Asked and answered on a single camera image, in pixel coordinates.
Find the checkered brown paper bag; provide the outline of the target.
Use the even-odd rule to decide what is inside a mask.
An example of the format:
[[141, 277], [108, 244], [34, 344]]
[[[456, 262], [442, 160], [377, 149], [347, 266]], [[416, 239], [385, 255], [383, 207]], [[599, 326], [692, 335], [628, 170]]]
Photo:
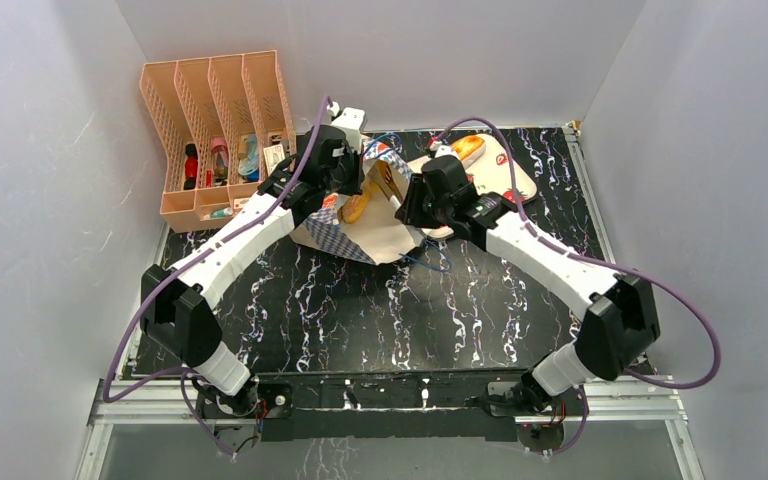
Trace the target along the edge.
[[376, 182], [376, 192], [360, 219], [346, 224], [338, 218], [338, 211], [350, 197], [331, 194], [326, 197], [322, 208], [303, 221], [290, 237], [299, 245], [347, 260], [370, 265], [394, 263], [400, 260], [416, 262], [415, 251], [432, 247], [434, 241], [417, 227], [402, 224], [395, 218], [396, 209], [382, 191], [381, 178], [376, 162], [390, 165], [395, 181], [403, 196], [408, 190], [414, 171], [402, 158], [401, 138], [394, 132], [362, 138], [363, 160], [370, 170], [365, 174], [362, 185]]

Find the blue item in rack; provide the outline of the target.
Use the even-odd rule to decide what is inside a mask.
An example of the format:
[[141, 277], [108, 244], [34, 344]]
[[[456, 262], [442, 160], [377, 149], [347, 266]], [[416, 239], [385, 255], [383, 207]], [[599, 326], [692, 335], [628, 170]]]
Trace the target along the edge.
[[238, 175], [247, 183], [256, 182], [260, 178], [260, 156], [256, 134], [241, 138], [238, 150]]

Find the small tube in rack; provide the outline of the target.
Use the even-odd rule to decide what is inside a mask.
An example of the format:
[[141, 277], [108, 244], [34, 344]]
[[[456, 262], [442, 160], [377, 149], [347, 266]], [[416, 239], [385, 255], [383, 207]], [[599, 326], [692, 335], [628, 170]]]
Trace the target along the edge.
[[231, 207], [225, 207], [225, 208], [218, 209], [205, 214], [203, 216], [203, 219], [210, 220], [210, 219], [226, 218], [226, 217], [232, 217], [233, 215], [234, 215], [234, 210]]

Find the black red bottle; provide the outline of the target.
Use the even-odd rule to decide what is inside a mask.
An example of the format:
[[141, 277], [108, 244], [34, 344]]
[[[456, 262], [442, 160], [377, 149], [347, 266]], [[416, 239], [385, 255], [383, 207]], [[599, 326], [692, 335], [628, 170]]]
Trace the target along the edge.
[[197, 185], [197, 176], [199, 170], [199, 158], [197, 147], [194, 143], [185, 145], [186, 160], [184, 164], [184, 184], [185, 190], [192, 190]]

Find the brown fake donut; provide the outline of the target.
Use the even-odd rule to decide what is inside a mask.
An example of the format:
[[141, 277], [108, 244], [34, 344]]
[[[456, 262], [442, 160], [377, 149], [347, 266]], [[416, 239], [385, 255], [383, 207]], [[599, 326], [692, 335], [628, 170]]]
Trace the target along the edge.
[[380, 186], [372, 181], [362, 185], [359, 195], [351, 196], [339, 209], [338, 218], [346, 224], [354, 224], [368, 208], [372, 197], [380, 191]]

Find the metal tongs white handles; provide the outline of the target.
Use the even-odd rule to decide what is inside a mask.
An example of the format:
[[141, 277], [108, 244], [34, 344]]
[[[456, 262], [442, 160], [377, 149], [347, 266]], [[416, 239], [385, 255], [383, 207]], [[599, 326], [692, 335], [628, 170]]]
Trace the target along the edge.
[[381, 178], [382, 191], [387, 196], [390, 204], [393, 205], [396, 210], [398, 210], [403, 203], [403, 196], [400, 192], [398, 184], [395, 181], [395, 177], [390, 165], [383, 161], [377, 161], [376, 169]]

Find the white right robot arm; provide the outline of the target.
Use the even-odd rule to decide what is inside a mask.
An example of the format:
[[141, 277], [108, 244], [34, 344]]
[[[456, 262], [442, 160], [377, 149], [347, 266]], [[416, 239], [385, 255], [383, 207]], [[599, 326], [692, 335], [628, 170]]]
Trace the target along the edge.
[[660, 336], [650, 281], [578, 259], [574, 250], [524, 221], [518, 208], [502, 194], [479, 193], [461, 162], [445, 155], [411, 175], [395, 214], [407, 226], [449, 227], [456, 238], [514, 264], [581, 322], [574, 340], [516, 383], [488, 386], [483, 402], [495, 416], [550, 413], [570, 388], [616, 379]]

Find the pink file organizer rack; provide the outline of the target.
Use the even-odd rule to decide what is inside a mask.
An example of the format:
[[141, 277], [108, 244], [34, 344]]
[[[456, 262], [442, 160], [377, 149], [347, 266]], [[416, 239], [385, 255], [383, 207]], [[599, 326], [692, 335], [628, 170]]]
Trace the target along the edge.
[[[296, 129], [275, 50], [147, 63], [139, 89], [167, 158], [160, 214], [175, 233], [217, 229], [230, 217], [204, 220], [212, 211], [236, 213], [266, 179], [263, 149], [282, 144], [294, 153]], [[247, 183], [238, 175], [241, 138], [256, 134], [260, 178]], [[228, 180], [212, 186], [211, 142], [228, 146]], [[185, 190], [185, 145], [197, 147], [197, 185]]]

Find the pink capped bottle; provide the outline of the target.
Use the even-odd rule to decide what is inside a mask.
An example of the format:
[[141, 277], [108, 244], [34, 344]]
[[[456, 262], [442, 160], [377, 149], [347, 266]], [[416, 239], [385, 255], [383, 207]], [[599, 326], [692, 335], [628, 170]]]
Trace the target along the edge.
[[228, 180], [229, 152], [227, 142], [223, 137], [215, 137], [211, 142], [213, 156], [212, 186], [224, 186]]

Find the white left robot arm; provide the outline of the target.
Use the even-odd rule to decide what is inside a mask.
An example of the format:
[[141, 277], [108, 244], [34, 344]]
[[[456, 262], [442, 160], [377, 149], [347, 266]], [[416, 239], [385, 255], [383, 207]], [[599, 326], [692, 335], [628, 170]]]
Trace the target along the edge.
[[246, 268], [317, 212], [327, 196], [359, 193], [362, 152], [359, 127], [312, 129], [303, 154], [282, 161], [217, 234], [172, 267], [153, 266], [143, 275], [141, 330], [217, 388], [220, 403], [235, 416], [254, 411], [259, 391], [225, 344], [213, 310]]

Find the white card in rack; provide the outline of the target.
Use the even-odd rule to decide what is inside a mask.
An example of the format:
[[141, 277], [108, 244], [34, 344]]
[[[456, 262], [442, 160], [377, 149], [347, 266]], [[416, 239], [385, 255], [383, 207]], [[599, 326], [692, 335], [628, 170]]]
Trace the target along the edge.
[[269, 177], [275, 168], [286, 158], [286, 152], [282, 144], [275, 144], [263, 149], [264, 176]]

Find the long glazed fake bread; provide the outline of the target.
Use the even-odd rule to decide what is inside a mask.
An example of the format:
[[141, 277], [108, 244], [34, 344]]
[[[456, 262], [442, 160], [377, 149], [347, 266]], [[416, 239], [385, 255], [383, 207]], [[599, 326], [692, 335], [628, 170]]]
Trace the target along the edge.
[[469, 135], [452, 143], [451, 148], [461, 161], [463, 167], [468, 169], [485, 153], [487, 143], [479, 135]]

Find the strawberry print tray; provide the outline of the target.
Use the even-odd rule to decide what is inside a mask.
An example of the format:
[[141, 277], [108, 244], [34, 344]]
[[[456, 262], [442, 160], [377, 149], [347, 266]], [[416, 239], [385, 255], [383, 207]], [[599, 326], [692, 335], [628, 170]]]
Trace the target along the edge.
[[[492, 136], [486, 133], [470, 134], [479, 135], [486, 140], [485, 153], [468, 169], [465, 169], [468, 179], [476, 186], [479, 194], [495, 192], [502, 194], [510, 201], [514, 201], [510, 177], [510, 155], [503, 146]], [[446, 140], [451, 146], [455, 141]], [[408, 162], [411, 169], [419, 173], [421, 167], [429, 160], [428, 154], [417, 157]], [[523, 203], [537, 197], [538, 187], [532, 177], [527, 174], [516, 162], [513, 163], [515, 182], [520, 192]], [[448, 239], [454, 235], [451, 228], [440, 227], [434, 230], [424, 229], [427, 236], [433, 240]]]

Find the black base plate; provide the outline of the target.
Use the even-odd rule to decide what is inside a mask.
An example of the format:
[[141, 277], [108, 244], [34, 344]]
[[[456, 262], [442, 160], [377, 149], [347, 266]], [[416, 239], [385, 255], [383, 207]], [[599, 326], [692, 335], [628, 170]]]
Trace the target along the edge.
[[515, 369], [262, 375], [234, 400], [195, 389], [203, 419], [250, 421], [265, 442], [475, 437], [555, 448], [586, 410], [575, 390], [551, 397]]

